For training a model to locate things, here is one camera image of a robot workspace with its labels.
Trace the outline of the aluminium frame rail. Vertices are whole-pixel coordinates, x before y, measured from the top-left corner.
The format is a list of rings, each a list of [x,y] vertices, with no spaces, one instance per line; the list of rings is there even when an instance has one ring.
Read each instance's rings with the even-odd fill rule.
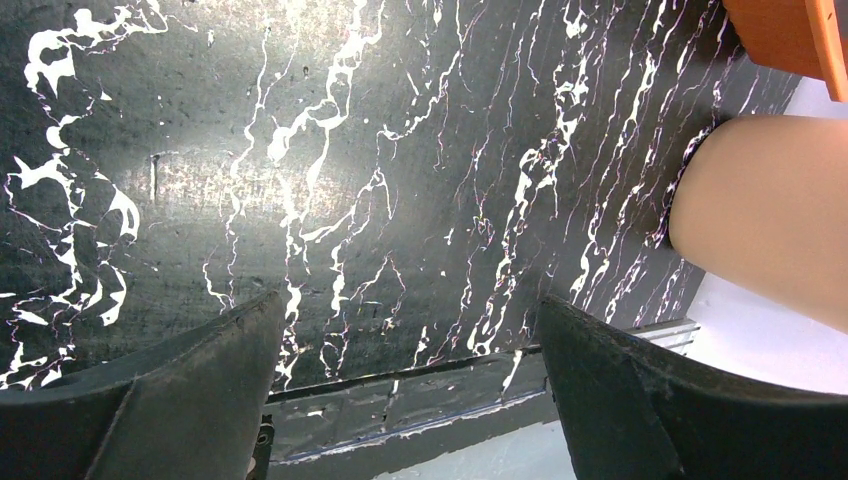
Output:
[[[694,342],[701,326],[688,318],[633,327],[626,333],[683,355]]]

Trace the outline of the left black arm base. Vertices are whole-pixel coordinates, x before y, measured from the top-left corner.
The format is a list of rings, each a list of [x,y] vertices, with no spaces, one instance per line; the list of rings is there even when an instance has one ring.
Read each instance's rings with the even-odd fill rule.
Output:
[[[263,414],[256,443],[248,465],[246,480],[265,480],[268,475],[274,442],[274,423],[270,414]]]

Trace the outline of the orange plastic tray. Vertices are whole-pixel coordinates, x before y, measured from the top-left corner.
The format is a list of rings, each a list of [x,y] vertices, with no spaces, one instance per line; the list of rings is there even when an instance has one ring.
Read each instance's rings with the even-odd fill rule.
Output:
[[[834,0],[725,0],[755,64],[821,80],[830,99],[847,101],[847,3]]]

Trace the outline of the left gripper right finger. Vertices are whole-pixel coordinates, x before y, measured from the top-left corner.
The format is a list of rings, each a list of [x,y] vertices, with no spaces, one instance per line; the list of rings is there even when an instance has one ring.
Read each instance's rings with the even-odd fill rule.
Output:
[[[750,379],[553,297],[536,338],[579,479],[843,479],[847,399]]]

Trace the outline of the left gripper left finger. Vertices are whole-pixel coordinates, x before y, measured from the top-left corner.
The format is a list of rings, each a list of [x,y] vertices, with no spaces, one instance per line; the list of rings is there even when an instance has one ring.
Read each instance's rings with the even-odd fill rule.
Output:
[[[286,327],[271,291],[173,338],[1,394],[5,479],[246,479]]]

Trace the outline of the tan bucket with black liner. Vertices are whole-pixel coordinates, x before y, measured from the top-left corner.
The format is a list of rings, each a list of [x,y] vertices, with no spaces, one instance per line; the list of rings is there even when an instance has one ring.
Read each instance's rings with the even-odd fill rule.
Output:
[[[669,216],[688,262],[847,330],[847,122],[734,118],[684,169]]]

